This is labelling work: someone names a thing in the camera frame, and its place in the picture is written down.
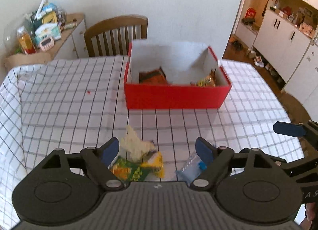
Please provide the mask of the person's right hand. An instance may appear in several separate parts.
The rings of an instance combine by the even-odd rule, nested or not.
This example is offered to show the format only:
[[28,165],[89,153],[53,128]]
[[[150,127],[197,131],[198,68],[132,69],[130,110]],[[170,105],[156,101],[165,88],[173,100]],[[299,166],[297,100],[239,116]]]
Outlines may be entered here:
[[307,228],[317,230],[317,203],[308,203],[305,208]]

